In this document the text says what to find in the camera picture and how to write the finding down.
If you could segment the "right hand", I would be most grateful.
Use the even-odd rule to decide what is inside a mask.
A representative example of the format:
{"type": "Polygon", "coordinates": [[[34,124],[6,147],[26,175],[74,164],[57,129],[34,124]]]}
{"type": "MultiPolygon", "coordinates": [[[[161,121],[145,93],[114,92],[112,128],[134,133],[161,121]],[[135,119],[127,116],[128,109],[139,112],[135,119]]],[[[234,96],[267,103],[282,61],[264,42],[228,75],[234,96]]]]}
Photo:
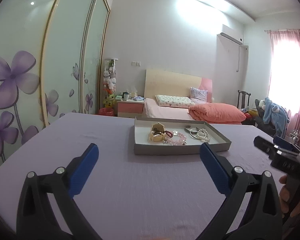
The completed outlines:
{"type": "Polygon", "coordinates": [[[283,234],[300,232],[300,180],[284,175],[279,182],[283,185],[279,192],[283,234]]]}

